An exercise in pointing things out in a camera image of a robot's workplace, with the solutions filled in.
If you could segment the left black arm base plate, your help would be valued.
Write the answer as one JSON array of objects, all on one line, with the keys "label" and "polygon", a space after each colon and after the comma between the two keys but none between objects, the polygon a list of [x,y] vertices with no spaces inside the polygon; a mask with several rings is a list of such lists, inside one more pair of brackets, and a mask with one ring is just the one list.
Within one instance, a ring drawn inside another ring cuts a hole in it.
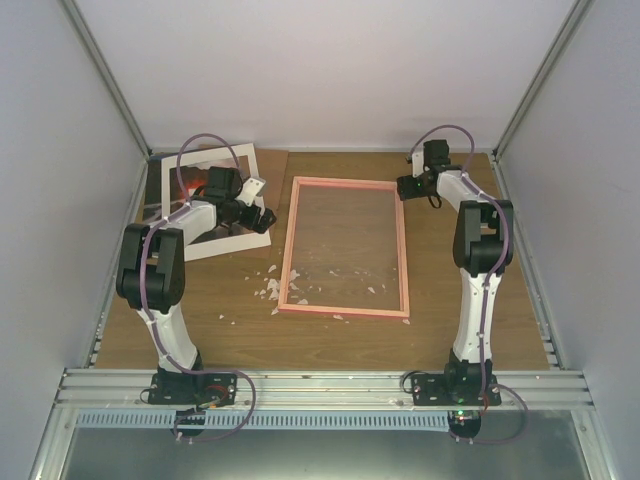
[{"label": "left black arm base plate", "polygon": [[189,375],[159,369],[144,391],[151,405],[183,405],[209,408],[233,405],[237,376],[229,373]]}]

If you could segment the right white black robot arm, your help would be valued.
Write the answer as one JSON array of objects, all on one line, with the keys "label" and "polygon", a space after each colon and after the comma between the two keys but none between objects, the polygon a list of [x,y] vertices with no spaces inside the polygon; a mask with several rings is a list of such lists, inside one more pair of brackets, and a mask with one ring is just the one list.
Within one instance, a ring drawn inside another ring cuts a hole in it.
[{"label": "right white black robot arm", "polygon": [[443,393],[464,405],[487,391],[492,373],[491,327],[498,287],[513,258],[513,206],[482,190],[462,166],[451,163],[444,139],[412,152],[412,173],[397,179],[401,200],[447,202],[457,212],[452,254],[460,270],[462,300],[458,332],[445,366]]}]

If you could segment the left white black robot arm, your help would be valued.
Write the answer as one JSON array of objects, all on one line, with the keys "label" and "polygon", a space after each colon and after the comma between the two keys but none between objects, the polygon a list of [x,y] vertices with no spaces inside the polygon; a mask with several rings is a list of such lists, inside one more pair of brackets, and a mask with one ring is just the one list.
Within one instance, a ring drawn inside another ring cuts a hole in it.
[{"label": "left white black robot arm", "polygon": [[258,205],[265,186],[259,177],[242,179],[236,168],[212,167],[205,185],[187,196],[177,211],[124,229],[116,293],[146,324],[158,352],[159,372],[175,375],[171,391],[185,404],[198,402],[206,391],[201,357],[180,305],[186,287],[186,247],[221,226],[266,233],[276,216]]}]

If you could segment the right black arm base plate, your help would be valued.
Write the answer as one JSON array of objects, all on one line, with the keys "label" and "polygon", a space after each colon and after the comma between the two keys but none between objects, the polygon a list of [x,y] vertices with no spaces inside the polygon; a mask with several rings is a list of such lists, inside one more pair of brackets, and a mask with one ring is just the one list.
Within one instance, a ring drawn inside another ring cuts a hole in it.
[{"label": "right black arm base plate", "polygon": [[486,382],[486,391],[480,393],[479,376],[455,377],[445,373],[420,372],[411,376],[411,393],[415,406],[481,407],[500,406],[499,392],[493,392]]}]

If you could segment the pink wooden picture frame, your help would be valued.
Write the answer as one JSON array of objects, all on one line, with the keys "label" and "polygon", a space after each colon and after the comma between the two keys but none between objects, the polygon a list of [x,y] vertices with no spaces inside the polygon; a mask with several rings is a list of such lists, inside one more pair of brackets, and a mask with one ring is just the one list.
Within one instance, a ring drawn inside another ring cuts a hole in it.
[{"label": "pink wooden picture frame", "polygon": [[294,178],[278,308],[409,317],[404,208],[394,182]]}]

